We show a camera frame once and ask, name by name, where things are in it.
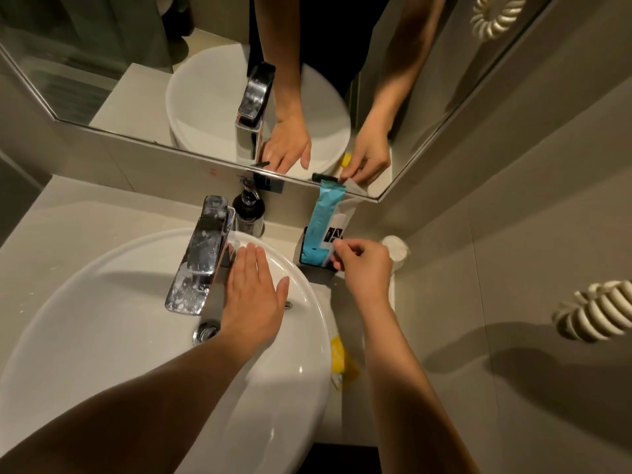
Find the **coiled cord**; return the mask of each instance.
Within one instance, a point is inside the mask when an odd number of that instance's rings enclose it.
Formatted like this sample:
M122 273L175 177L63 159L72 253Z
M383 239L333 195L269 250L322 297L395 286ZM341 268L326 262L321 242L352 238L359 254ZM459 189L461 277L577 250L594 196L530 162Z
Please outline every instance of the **coiled cord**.
M477 0L474 5L474 16L470 20L472 34L480 41L494 40L510 29L517 16L525 6L526 0L509 0L502 7L498 16L488 19L496 0Z
M568 339L597 342L624 334L632 328L632 282L609 281L591 284L587 292L575 292L553 316L557 331Z

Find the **sink drain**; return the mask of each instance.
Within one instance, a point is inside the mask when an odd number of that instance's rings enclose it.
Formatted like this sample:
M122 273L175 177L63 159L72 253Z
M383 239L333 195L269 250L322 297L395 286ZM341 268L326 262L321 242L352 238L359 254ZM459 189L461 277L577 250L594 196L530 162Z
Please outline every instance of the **sink drain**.
M217 319L209 319L200 323L200 326L194 331L194 346L215 336L219 332L220 327L221 323Z

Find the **forearm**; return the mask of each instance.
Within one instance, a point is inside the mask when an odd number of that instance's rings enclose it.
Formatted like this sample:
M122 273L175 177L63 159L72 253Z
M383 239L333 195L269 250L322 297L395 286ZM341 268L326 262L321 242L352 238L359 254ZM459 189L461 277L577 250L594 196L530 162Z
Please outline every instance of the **forearm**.
M407 0L386 51L382 78L369 114L388 129L430 53L444 5L445 0Z
M361 310L384 472L478 472L390 306L372 303Z
M277 118L303 116L300 1L255 0L255 14L264 59L276 66L273 96Z
M87 399L12 449L0 471L175 471L250 357L232 344L218 335Z

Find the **white ceramic sink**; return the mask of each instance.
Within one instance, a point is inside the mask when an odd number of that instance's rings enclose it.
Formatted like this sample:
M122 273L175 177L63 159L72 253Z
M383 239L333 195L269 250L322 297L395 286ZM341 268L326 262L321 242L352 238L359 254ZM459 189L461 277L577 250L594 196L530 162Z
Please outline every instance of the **white ceramic sink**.
M237 162L235 132L237 108L247 84L249 47L226 45L209 48L188 59L171 76L167 87L167 116L175 142L195 153ZM309 169L300 162L288 175L311 179L330 174L349 142L351 121L342 98L317 71L303 65L303 115L312 137ZM265 112L264 138L276 123L274 101Z
M191 233L165 231L111 251L43 305L0 379L0 456L84 399L192 347L200 318L164 308ZM327 401L327 328L316 295L292 262L241 232L231 238L265 248L274 282L290 276L293 307L272 346L235 378L178 472L292 472ZM222 289L214 287L220 306L218 296Z

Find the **mirror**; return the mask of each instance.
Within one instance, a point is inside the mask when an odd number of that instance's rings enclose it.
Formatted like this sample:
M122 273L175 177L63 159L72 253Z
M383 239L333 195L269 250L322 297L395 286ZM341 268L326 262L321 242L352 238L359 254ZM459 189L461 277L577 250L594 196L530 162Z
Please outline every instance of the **mirror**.
M0 45L61 121L379 199L549 1L0 0Z

